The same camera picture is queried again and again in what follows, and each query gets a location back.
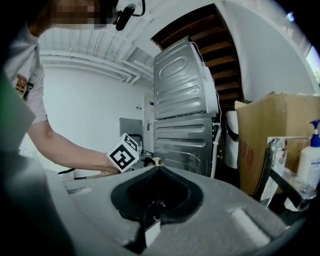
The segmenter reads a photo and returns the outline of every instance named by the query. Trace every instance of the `metal washing machine back panel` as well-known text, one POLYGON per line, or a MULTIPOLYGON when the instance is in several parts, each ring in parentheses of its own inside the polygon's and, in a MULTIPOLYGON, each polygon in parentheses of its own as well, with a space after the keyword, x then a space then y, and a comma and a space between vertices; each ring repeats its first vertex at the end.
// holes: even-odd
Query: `metal washing machine back panel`
POLYGON ((155 156, 160 157, 168 167, 209 177, 212 136, 212 114, 195 114, 156 121, 155 156))
POLYGON ((206 111, 201 72, 188 38, 154 59, 154 119, 206 111))

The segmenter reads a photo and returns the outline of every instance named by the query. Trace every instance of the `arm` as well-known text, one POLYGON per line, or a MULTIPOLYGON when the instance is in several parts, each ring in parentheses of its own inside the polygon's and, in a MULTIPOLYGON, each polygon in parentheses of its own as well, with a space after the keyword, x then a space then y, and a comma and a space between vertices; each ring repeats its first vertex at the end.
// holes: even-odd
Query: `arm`
POLYGON ((73 169, 119 173, 106 153, 86 149, 72 143, 55 133, 48 121, 32 124, 28 135, 38 151, 55 164, 73 169))

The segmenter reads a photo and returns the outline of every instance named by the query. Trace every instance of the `sleeve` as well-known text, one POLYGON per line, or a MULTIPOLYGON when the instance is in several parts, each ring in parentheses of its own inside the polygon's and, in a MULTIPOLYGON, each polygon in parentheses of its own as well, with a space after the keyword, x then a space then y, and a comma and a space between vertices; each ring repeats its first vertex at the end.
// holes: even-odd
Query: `sleeve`
POLYGON ((40 68, 40 76, 36 79, 33 88, 27 95, 26 105, 35 114, 32 124, 48 121, 47 113, 44 105, 44 78, 45 73, 43 67, 40 68))

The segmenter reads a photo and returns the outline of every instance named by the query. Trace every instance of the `stacked washing machine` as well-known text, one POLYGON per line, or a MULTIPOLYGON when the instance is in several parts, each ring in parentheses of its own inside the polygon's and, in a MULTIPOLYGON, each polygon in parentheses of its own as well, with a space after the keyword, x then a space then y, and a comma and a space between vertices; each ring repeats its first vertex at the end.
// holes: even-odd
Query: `stacked washing machine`
POLYGON ((209 68, 188 37, 155 57, 154 101, 155 156, 168 167, 214 176, 213 142, 218 127, 213 124, 219 122, 216 89, 209 68))

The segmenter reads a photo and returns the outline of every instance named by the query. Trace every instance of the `faucet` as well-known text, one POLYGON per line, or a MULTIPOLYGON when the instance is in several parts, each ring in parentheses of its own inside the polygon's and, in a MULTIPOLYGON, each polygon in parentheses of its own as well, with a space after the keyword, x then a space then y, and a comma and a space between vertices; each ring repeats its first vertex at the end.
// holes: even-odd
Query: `faucet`
POLYGON ((268 137, 261 179, 253 198, 268 207, 278 187, 291 200, 298 211, 308 209, 310 202, 317 196, 317 190, 311 187, 294 172, 285 167, 287 140, 309 139, 308 137, 268 137))

